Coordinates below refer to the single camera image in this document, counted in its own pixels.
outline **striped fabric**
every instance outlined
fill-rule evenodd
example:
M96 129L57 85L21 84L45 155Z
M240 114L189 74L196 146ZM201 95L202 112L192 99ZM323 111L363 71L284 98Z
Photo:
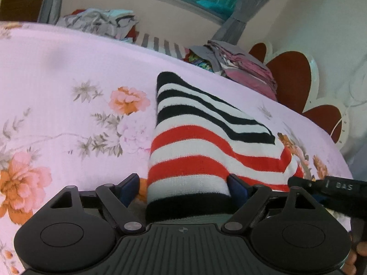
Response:
M287 191L296 160L263 124L172 72L157 79L158 116L148 173L148 222L227 216L226 178Z
M158 37L151 36L147 33L137 32L138 37L136 38L135 44L146 47L150 50L155 50L156 52L166 54L173 58L183 59L189 52L182 45L177 43L169 42L165 39L160 39Z

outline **pink bed sheet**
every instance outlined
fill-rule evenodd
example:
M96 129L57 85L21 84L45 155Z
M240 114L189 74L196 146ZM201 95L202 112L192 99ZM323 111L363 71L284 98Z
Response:
M0 274L23 270L13 237L64 186L92 190L131 173L147 177L162 71L265 124L290 148L305 177L351 178L329 135L307 118L172 57L33 24L0 26L0 55Z

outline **circular logo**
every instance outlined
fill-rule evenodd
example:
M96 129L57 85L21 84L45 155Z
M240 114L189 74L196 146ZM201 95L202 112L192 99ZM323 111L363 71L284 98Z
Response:
M188 231L186 227L180 227L178 230L182 233L186 233Z

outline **flower-shaped headboard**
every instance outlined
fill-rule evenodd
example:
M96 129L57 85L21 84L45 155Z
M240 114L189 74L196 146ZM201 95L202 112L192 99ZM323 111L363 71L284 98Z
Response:
M319 70L313 57L295 50L273 53L268 42L255 44L249 53L269 67L278 83L279 103L309 118L328 134L342 118L331 137L340 149L348 138L349 118L338 100L317 98Z

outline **pile of clothes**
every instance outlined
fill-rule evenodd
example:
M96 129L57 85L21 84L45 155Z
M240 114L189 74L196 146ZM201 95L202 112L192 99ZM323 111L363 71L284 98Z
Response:
M277 101L277 83L265 64L238 46L209 40L207 45L190 47L184 61L229 78Z
M78 9L61 17L57 26L133 43L138 23L132 10Z

